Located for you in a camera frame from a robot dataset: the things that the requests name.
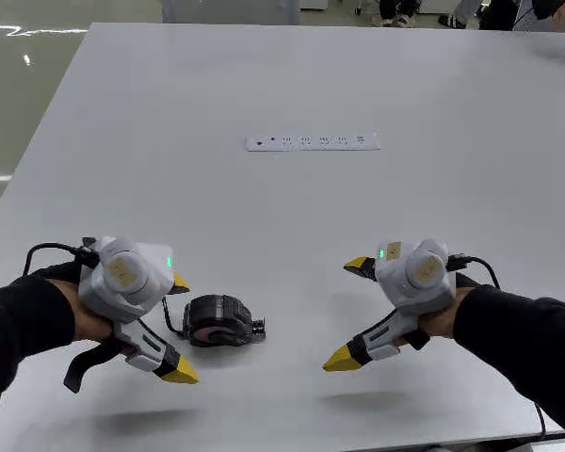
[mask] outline black sleeve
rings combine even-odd
[[[482,285],[462,301],[454,338],[565,428],[565,303]]]
[[[66,346],[74,332],[69,302],[42,277],[26,276],[0,288],[0,393],[24,357]]]
[[[565,0],[532,0],[534,14],[539,20],[554,16],[557,9],[561,8]]]

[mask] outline cable connector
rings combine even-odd
[[[464,254],[450,254],[448,256],[448,263],[445,265],[447,271],[457,271],[467,268],[467,264],[473,261],[472,257],[465,256]]]
[[[96,268],[101,262],[98,252],[86,246],[75,249],[75,251],[72,251],[72,254],[75,256],[74,261],[80,263],[82,266]]]

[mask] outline power strip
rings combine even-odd
[[[375,151],[377,134],[365,135],[266,135],[247,138],[247,150],[255,153],[285,151]]]

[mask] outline tape measure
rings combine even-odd
[[[243,346],[266,338],[266,321],[235,297],[204,295],[185,307],[182,335],[196,347]]]

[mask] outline gray floor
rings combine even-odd
[[[304,11],[306,25],[370,26],[376,4],[355,16],[354,0]],[[161,22],[159,0],[0,0],[0,176],[15,170],[92,22]],[[437,27],[437,16],[415,26]],[[7,182],[0,182],[0,196]]]

